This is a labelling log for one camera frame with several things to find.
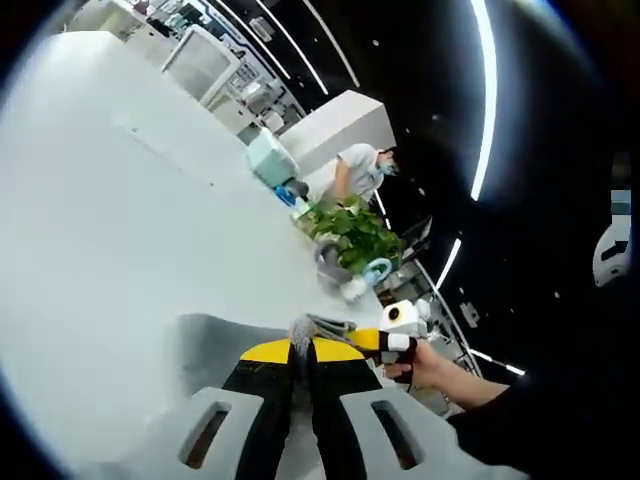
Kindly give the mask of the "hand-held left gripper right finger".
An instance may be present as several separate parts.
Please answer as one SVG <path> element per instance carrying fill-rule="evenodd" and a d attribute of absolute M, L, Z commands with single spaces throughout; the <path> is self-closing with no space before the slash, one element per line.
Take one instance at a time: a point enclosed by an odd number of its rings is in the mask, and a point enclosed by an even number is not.
<path fill-rule="evenodd" d="M 523 479 L 460 448 L 454 428 L 408 393 L 383 388 L 354 347 L 309 348 L 312 427 L 328 479 Z"/>

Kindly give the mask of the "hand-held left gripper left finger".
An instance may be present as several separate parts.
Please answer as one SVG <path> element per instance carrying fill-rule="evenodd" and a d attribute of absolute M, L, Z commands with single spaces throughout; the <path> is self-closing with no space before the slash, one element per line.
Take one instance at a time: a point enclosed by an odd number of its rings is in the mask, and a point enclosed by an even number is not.
<path fill-rule="evenodd" d="M 166 479 L 273 479 L 290 428 L 288 339 L 244 352 L 220 388 L 206 387 L 167 421 Z"/>

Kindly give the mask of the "person's right hand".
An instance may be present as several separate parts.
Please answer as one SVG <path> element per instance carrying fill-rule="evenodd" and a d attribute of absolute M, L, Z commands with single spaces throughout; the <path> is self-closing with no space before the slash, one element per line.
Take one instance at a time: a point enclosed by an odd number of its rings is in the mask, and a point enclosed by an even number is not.
<path fill-rule="evenodd" d="M 433 388 L 453 400 L 460 398 L 465 384 L 473 376 L 467 371 L 440 356 L 431 345 L 420 339 L 411 356 L 405 355 L 394 363 L 384 365 L 385 374 L 390 379 L 411 375 L 411 384 L 420 388 Z"/>

